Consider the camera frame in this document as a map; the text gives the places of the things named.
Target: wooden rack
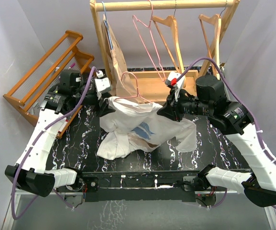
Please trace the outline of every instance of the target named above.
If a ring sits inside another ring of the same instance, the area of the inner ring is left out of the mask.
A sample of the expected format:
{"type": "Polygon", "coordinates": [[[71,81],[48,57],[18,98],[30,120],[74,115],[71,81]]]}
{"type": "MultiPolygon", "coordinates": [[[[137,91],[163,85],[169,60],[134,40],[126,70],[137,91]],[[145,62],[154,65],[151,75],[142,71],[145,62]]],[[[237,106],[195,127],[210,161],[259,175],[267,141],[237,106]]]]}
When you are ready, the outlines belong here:
{"type": "MultiPolygon", "coordinates": [[[[76,45],[83,39],[82,34],[67,30],[65,34],[44,54],[44,56],[13,86],[13,88],[3,97],[33,126],[36,126],[38,117],[31,114],[29,110],[37,102],[38,98],[45,92],[45,90],[54,82],[54,80],[60,75],[61,71],[70,63],[74,61],[78,65],[78,69],[83,73],[90,70],[89,65],[94,60],[94,56],[78,50],[76,45]],[[52,53],[58,49],[58,47],[65,41],[68,40],[68,47],[59,56],[56,61],[51,57],[52,53]],[[49,69],[43,74],[41,79],[32,86],[29,92],[22,98],[18,99],[14,97],[22,85],[28,81],[28,79],[37,71],[37,69],[49,59],[54,61],[50,65],[49,69]]],[[[81,107],[76,111],[72,118],[67,122],[63,130],[58,134],[58,138],[61,138],[63,133],[66,131],[73,118],[76,116],[81,107]]]]}
{"type": "MultiPolygon", "coordinates": [[[[190,8],[219,8],[226,7],[224,15],[221,18],[221,28],[219,33],[219,43],[221,42],[230,21],[238,7],[240,0],[160,0],[152,1],[154,10],[165,10],[165,9],[190,9],[190,8]]],[[[102,3],[96,3],[96,0],[90,0],[90,8],[92,12],[92,17],[94,21],[94,27],[96,30],[96,35],[98,37],[102,59],[104,62],[104,67],[108,78],[112,81],[112,75],[109,68],[108,58],[106,53],[106,47],[104,45],[103,33],[101,30],[101,20],[99,18],[98,12],[103,12],[104,8],[102,3]]],[[[135,10],[151,10],[150,3],[148,1],[131,1],[131,2],[105,2],[106,11],[135,11],[135,10]]],[[[218,44],[218,39],[214,38],[210,47],[208,47],[208,56],[214,57],[215,48],[218,44]]],[[[189,93],[196,95],[195,91],[195,80],[197,77],[206,74],[208,67],[210,65],[209,61],[204,61],[200,72],[197,70],[192,70],[186,74],[186,90],[189,93]]],[[[151,77],[153,74],[151,72],[140,72],[137,75],[140,93],[143,97],[154,102],[163,102],[166,100],[166,91],[164,87],[161,87],[163,83],[160,80],[156,80],[155,77],[151,77]]]]}

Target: clothes hanger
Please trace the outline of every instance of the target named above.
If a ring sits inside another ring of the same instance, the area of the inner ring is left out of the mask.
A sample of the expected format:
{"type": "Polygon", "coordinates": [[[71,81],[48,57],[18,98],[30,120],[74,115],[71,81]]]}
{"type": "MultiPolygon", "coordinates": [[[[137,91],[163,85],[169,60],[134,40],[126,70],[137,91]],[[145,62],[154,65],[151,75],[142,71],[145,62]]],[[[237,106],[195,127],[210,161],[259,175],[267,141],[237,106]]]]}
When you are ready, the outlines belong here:
{"type": "Polygon", "coordinates": [[[142,42],[142,44],[143,44],[143,46],[144,46],[144,48],[145,48],[145,50],[146,50],[146,52],[147,52],[147,54],[148,54],[148,56],[149,56],[151,62],[152,62],[152,64],[153,64],[153,67],[154,67],[155,70],[157,71],[157,73],[158,73],[159,77],[161,78],[161,80],[162,80],[162,81],[165,81],[165,80],[166,80],[166,75],[165,75],[165,72],[163,71],[163,67],[162,67],[162,65],[161,65],[161,58],[160,58],[160,56],[159,56],[159,54],[158,54],[157,47],[156,47],[156,44],[155,44],[155,41],[154,41],[154,38],[153,38],[153,33],[152,33],[152,31],[151,31],[151,22],[152,22],[151,19],[152,19],[152,17],[153,17],[153,4],[152,4],[151,0],[148,0],[148,1],[149,1],[150,4],[151,4],[151,10],[152,10],[151,17],[150,17],[150,20],[149,20],[149,25],[144,24],[144,23],[143,23],[141,20],[139,20],[135,15],[133,15],[133,23],[134,23],[135,28],[136,28],[136,30],[137,30],[137,32],[138,32],[138,35],[139,35],[139,37],[140,37],[140,39],[141,39],[141,42],[142,42]],[[149,33],[150,33],[150,36],[151,36],[151,38],[152,38],[152,42],[153,42],[153,44],[154,44],[154,48],[155,48],[155,51],[156,51],[156,54],[157,54],[159,66],[160,66],[160,69],[162,70],[162,73],[163,73],[163,77],[160,75],[160,72],[157,70],[157,67],[156,67],[156,65],[155,65],[155,63],[154,63],[154,61],[153,61],[153,59],[152,59],[152,57],[151,57],[151,55],[150,55],[150,53],[149,53],[149,51],[148,51],[146,45],[145,45],[145,43],[144,43],[144,41],[143,41],[143,39],[142,39],[142,37],[141,37],[141,34],[140,34],[140,32],[139,32],[139,29],[137,28],[136,22],[141,23],[142,25],[144,25],[145,27],[147,27],[147,28],[149,29],[149,33]]]}
{"type": "Polygon", "coordinates": [[[153,102],[150,102],[149,100],[145,99],[144,97],[142,97],[141,94],[139,93],[138,80],[137,80],[137,77],[135,76],[135,74],[133,74],[132,72],[125,71],[124,73],[122,73],[121,81],[123,79],[124,74],[126,74],[126,73],[129,73],[129,74],[133,75],[134,78],[136,79],[137,95],[136,96],[130,96],[130,97],[119,97],[118,99],[135,98],[135,97],[139,96],[141,99],[143,99],[143,100],[145,100],[145,101],[147,101],[149,103],[153,103],[153,102]]]}
{"type": "Polygon", "coordinates": [[[108,25],[108,22],[107,22],[106,8],[105,8],[105,3],[103,1],[102,1],[102,5],[103,5],[103,8],[104,8],[104,14],[105,14],[104,25],[105,25],[106,30],[107,30],[109,48],[110,48],[110,50],[113,50],[114,46],[113,46],[113,42],[111,40],[111,36],[110,36],[110,32],[109,32],[109,25],[108,25]]]}
{"type": "MultiPolygon", "coordinates": [[[[207,35],[204,29],[204,25],[203,22],[209,23],[211,25],[213,25],[215,27],[215,35],[214,35],[214,39],[215,39],[215,55],[214,55],[214,59],[217,65],[220,64],[220,57],[219,57],[219,43],[220,43],[220,32],[221,32],[221,17],[219,14],[215,14],[214,16],[212,16],[211,18],[201,14],[199,15],[199,20],[201,23],[201,27],[202,27],[202,31],[203,31],[203,36],[205,39],[205,43],[206,43],[206,47],[207,47],[207,54],[209,58],[213,58],[211,56],[211,51],[210,51],[210,46],[208,43],[208,39],[207,39],[207,35]]],[[[216,70],[215,66],[212,64],[211,65],[212,70],[213,70],[213,74],[220,79],[220,75],[218,73],[218,71],[216,70]]]]}
{"type": "Polygon", "coordinates": [[[181,55],[181,50],[180,50],[180,46],[179,46],[179,42],[178,42],[178,27],[177,27],[177,20],[174,16],[168,16],[166,19],[162,19],[160,17],[157,17],[157,16],[153,16],[152,17],[152,20],[155,24],[155,27],[162,39],[162,42],[163,44],[165,45],[166,47],[166,50],[168,51],[168,54],[172,60],[172,63],[174,64],[174,67],[176,69],[176,71],[178,73],[183,73],[184,72],[184,65],[183,65],[183,60],[182,60],[182,55],[181,55]],[[168,47],[168,44],[166,43],[166,40],[164,39],[164,36],[162,35],[161,33],[161,30],[159,28],[159,26],[157,25],[157,23],[160,23],[160,24],[163,24],[163,25],[166,25],[168,27],[170,27],[171,29],[171,32],[172,32],[172,38],[173,38],[173,43],[174,43],[174,49],[175,49],[175,52],[176,52],[176,57],[177,57],[177,62],[178,62],[178,65],[176,64],[172,54],[171,54],[171,51],[168,47]]]}

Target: white t-shirt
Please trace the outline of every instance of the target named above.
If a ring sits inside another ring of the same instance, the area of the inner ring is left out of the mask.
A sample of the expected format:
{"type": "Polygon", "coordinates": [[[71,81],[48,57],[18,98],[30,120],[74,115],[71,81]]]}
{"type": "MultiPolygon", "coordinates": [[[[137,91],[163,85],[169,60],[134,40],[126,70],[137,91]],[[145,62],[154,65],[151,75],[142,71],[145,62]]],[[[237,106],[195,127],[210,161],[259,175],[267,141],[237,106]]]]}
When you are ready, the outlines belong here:
{"type": "Polygon", "coordinates": [[[100,117],[100,126],[109,132],[100,144],[97,155],[108,160],[126,157],[130,152],[150,152],[176,137],[179,152],[196,149],[196,125],[185,118],[181,122],[157,115],[160,104],[137,104],[118,97],[106,99],[114,113],[100,117]]]}

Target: gray floor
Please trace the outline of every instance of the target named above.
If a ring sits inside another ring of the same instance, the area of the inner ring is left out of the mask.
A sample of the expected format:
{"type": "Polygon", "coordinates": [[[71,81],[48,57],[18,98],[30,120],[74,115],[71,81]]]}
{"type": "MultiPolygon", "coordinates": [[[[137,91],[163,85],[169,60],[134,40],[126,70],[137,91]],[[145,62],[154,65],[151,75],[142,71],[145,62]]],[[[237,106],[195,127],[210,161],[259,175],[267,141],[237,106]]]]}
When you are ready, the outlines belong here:
{"type": "MultiPolygon", "coordinates": [[[[18,211],[30,196],[23,195],[18,211]]],[[[106,201],[84,203],[74,212],[56,195],[38,198],[12,230],[269,230],[263,208],[245,196],[228,194],[224,203],[207,211],[180,201],[106,201]]]]}

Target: wooden shelf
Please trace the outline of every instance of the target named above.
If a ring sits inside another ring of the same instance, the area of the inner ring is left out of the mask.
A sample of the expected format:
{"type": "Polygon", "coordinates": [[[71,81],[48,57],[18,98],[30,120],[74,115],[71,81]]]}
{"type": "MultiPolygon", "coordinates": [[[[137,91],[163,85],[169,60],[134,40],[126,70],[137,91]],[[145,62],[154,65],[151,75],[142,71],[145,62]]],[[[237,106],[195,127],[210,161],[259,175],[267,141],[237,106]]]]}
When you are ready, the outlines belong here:
{"type": "MultiPolygon", "coordinates": [[[[168,77],[171,71],[165,71],[168,77]]],[[[139,92],[141,96],[152,102],[163,103],[169,95],[170,89],[161,81],[156,71],[133,72],[138,80],[139,92]]],[[[198,76],[197,70],[190,70],[186,74],[185,90],[190,94],[196,96],[195,79],[198,76]]],[[[133,85],[136,85],[134,77],[130,77],[133,85]]]]}

